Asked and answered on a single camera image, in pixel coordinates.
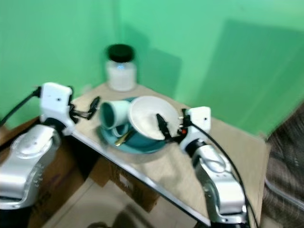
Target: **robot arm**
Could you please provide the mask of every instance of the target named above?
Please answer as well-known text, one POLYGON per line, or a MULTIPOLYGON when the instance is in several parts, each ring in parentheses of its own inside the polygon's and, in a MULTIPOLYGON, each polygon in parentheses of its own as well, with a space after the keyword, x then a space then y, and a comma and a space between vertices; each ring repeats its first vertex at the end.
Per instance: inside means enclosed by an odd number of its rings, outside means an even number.
POLYGON ((90 119, 96 112, 99 97, 85 113, 75 110, 72 96, 67 86, 45 83, 41 87, 41 124, 13 142, 0 166, 0 228, 27 227, 43 171, 55 158, 61 138, 73 132, 77 116, 90 119))
POLYGON ((159 117, 160 130, 169 142, 177 142, 183 152, 191 157, 196 177, 202 185, 208 216, 212 228, 247 228, 245 195, 231 172, 229 161, 206 143, 206 136, 190 123, 209 132, 211 111, 209 107, 183 110, 183 124, 179 136, 168 136, 166 122, 159 117))

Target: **white cup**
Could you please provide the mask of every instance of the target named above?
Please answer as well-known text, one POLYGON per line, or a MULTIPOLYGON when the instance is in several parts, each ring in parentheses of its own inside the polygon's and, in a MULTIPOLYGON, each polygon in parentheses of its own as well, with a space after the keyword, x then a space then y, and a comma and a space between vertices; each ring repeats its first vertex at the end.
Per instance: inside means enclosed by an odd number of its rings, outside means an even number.
POLYGON ((112 129, 112 134, 121 137, 128 131, 128 111, 130 102, 128 101, 107 101, 100 107, 102 126, 108 130, 112 129))

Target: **white jar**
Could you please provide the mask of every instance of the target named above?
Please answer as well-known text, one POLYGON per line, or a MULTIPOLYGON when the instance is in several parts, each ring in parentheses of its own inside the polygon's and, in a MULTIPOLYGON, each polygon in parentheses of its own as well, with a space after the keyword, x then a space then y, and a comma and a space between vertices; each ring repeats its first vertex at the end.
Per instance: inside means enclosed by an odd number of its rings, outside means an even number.
POLYGON ((124 44, 111 45, 106 63, 109 87, 116 91, 129 91, 135 88, 136 66, 133 49, 124 44))

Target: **black jar lid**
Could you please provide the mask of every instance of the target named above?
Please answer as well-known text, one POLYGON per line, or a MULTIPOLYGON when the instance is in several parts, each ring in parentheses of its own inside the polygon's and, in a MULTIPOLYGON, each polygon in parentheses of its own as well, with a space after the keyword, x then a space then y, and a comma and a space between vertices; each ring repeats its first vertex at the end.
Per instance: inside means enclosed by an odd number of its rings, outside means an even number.
POLYGON ((114 44, 108 48, 108 55, 114 62, 125 63, 134 59, 134 50, 126 44, 114 44))

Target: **white bowl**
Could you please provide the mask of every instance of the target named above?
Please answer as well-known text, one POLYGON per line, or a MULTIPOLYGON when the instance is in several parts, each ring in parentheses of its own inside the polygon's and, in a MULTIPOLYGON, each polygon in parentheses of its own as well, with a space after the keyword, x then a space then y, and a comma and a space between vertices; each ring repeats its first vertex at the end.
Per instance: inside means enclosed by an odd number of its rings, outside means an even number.
POLYGON ((133 128, 147 138, 164 140, 159 130, 156 114, 159 113, 166 122, 171 136, 175 136, 180 125, 179 114, 167 101, 155 96, 140 96, 134 99, 129 108, 129 121, 133 128))

